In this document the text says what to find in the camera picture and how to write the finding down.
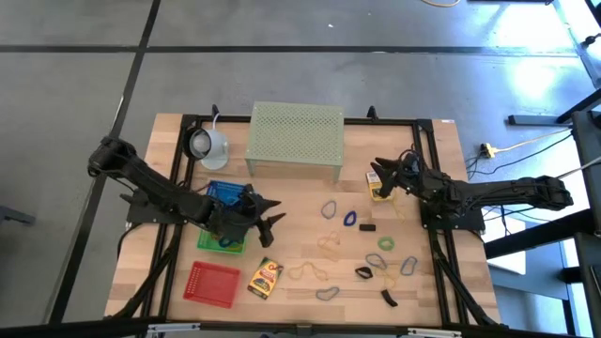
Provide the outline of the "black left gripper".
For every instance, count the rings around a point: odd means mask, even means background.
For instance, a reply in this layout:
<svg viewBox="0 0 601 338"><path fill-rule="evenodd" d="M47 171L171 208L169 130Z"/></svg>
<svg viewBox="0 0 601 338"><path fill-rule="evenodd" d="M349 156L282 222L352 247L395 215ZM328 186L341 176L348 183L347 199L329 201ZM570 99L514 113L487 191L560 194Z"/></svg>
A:
<svg viewBox="0 0 601 338"><path fill-rule="evenodd" d="M251 200L251 206L228 210L215 201L217 215L210 217L208 228L220 237L240 242L251 228L256 227L262 247L268 248L274 241L271 227L280 221L285 216L285 213L269 216L265 219L262 219L262 215L269 208L280 205L281 201L265 199L254 190L252 184L244 186L245 189L242 197Z"/></svg>

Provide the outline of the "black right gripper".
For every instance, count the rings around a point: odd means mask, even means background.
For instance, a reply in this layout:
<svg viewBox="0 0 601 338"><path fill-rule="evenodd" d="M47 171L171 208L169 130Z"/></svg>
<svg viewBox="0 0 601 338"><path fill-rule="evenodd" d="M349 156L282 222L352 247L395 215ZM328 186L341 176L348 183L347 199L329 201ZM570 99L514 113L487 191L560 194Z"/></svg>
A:
<svg viewBox="0 0 601 338"><path fill-rule="evenodd" d="M421 191L423 189L423 161L417 152L403 152L396 160L376 157L370 163L381 181L380 197L388 197L394 188Z"/></svg>

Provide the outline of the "yellow rubber band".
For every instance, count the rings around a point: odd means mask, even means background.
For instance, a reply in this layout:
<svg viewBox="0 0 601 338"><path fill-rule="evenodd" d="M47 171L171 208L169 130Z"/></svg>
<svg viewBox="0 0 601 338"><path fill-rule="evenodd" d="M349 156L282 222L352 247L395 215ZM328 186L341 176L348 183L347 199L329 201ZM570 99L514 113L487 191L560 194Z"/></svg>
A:
<svg viewBox="0 0 601 338"><path fill-rule="evenodd" d="M399 279L398 275L390 274L386 271L377 272L377 276L382 279L383 288L392 290L395 288L397 281Z"/></svg>
<svg viewBox="0 0 601 338"><path fill-rule="evenodd" d="M396 219L400 223L404 223L406 221L406 216L403 213L400 203L398 202L398 197L396 192L391 192L390 202L393 207Z"/></svg>

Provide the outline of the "yellow crayon box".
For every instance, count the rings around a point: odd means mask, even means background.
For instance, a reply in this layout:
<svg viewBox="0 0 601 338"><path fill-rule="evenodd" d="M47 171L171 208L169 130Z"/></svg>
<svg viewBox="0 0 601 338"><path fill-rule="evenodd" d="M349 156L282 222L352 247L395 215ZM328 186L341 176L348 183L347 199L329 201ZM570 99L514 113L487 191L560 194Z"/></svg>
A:
<svg viewBox="0 0 601 338"><path fill-rule="evenodd" d="M248 283L247 289L262 300L266 300L275 289L283 271L283 265L264 257Z"/></svg>

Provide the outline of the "white desk lamp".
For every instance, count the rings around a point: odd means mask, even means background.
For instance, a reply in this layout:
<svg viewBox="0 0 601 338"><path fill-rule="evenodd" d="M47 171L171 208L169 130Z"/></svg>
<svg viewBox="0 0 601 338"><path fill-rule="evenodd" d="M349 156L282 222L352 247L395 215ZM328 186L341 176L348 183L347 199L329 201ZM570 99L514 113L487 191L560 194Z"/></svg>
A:
<svg viewBox="0 0 601 338"><path fill-rule="evenodd" d="M225 167L229 160L227 137L215 129L195 128L184 134L184 152L211 171Z"/></svg>

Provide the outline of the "blue plastic basket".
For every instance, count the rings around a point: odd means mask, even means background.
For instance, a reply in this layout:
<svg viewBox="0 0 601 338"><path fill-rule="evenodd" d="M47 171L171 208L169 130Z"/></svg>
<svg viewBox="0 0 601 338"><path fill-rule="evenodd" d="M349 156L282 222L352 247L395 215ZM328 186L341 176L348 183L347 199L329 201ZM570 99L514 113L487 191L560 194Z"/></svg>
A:
<svg viewBox="0 0 601 338"><path fill-rule="evenodd" d="M219 205L221 205L222 207L224 207L225 209L228 209L228 210L242 209L244 207L250 207L251 200L249 200L246 197L242 197L242 194L240 195L240 201L233 207L226 206L218 198L218 191L238 190L238 191L242 191L242 193L244 193L244 189L245 189L245 186L238 184L238 183L231 183L231 182L220 181L220 180L211 180L208 184L206 194L201 196L201 204L202 205L206 205L206 204L210 205L211 203L217 201Z"/></svg>

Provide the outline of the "tan rubber band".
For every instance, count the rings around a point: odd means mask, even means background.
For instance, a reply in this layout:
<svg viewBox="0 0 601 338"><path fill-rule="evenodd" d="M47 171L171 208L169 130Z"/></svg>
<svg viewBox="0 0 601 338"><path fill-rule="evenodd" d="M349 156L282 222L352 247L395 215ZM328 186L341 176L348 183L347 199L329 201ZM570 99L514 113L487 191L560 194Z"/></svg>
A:
<svg viewBox="0 0 601 338"><path fill-rule="evenodd" d="M319 281L325 282L329 280L329 274L326 270L320 269L309 261L305 261L299 266L289 269L287 275L292 280L300 280L303 278L306 270L310 270L313 276Z"/></svg>
<svg viewBox="0 0 601 338"><path fill-rule="evenodd" d="M316 246L322 255L332 262L337 262L340 259L338 251L340 246L340 235L338 232L331 232L326 237L319 238L316 242Z"/></svg>

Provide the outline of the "green plastic basket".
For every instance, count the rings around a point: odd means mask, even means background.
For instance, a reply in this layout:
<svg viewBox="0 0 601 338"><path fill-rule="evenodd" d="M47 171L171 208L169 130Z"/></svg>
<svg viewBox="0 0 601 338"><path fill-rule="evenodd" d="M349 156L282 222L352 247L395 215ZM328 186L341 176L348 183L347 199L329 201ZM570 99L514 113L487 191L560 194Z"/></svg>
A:
<svg viewBox="0 0 601 338"><path fill-rule="evenodd" d="M200 250L222 253L222 254L243 254L246 242L232 241L230 239L219 237L216 234L206 230L201 230L196 244Z"/></svg>

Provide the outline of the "green perforated metal shelf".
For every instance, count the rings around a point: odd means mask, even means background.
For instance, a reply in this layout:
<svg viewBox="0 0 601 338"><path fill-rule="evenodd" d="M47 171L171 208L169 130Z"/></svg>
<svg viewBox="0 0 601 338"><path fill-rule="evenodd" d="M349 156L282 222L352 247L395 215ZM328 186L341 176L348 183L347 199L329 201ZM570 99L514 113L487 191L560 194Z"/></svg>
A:
<svg viewBox="0 0 601 338"><path fill-rule="evenodd" d="M329 166L338 181L344 162L344 108L257 101L245 151L248 172L259 161Z"/></svg>

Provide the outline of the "red plastic basket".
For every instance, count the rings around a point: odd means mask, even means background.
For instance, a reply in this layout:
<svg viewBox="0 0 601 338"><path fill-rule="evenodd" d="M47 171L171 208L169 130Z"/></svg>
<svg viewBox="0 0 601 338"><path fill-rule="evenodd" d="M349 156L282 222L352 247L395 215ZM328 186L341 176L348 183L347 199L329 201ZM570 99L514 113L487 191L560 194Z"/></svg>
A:
<svg viewBox="0 0 601 338"><path fill-rule="evenodd" d="M230 309L239 287L240 270L194 261L183 299Z"/></svg>

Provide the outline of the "black metal stand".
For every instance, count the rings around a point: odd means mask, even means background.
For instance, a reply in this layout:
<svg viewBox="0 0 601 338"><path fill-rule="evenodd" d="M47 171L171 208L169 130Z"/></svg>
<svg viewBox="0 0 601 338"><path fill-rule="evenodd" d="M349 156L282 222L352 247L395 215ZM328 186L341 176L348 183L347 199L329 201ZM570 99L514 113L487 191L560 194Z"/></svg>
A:
<svg viewBox="0 0 601 338"><path fill-rule="evenodd" d="M582 283L593 336L601 338L601 88L559 116L511 115L516 126L563 127L571 125L590 207L540 224L485 245L488 258L526 251L562 239L575 242L578 266L562 271L568 283Z"/></svg>

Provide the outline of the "grey furniture foot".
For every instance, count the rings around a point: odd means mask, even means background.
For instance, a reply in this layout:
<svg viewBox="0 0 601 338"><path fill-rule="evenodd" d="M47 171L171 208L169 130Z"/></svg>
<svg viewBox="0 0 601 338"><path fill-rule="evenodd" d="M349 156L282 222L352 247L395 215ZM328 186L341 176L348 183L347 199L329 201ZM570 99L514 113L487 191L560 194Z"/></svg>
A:
<svg viewBox="0 0 601 338"><path fill-rule="evenodd" d="M33 224L36 221L36 218L18 210L0 206L0 224L8 221L14 221L23 224Z"/></svg>

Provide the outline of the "silver metal bracket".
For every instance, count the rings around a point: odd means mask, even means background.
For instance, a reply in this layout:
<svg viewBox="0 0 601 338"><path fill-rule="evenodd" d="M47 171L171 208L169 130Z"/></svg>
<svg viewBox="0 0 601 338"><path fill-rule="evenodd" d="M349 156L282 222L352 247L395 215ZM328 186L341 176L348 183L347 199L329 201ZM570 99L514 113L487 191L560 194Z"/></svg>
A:
<svg viewBox="0 0 601 338"><path fill-rule="evenodd" d="M200 329L201 324L199 322L150 324L147 327L146 335L150 338L164 338L167 333L187 332Z"/></svg>
<svg viewBox="0 0 601 338"><path fill-rule="evenodd" d="M431 328L408 328L408 336L421 338L463 338L461 331Z"/></svg>

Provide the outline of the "black mounting rail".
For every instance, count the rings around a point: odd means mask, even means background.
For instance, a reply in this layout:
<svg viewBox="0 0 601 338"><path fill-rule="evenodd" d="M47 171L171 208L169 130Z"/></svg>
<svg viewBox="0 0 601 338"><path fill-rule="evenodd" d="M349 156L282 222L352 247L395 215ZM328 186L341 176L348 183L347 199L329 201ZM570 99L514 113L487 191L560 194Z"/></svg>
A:
<svg viewBox="0 0 601 338"><path fill-rule="evenodd" d="M36 326L0 328L0 338L119 338L146 334L150 324L184 323L167 322L163 317L109 318L94 321L52 323ZM463 338L583 338L568 334L544 333L527 330L513 330L504 326L475 326L449 324L441 327L418 326L370 326L370 325L330 325L330 324L277 324L248 322L199 322L200 330L258 331L287 333L297 336L316 334L381 334L393 336L408 335L408 328L431 328L461 331Z"/></svg>

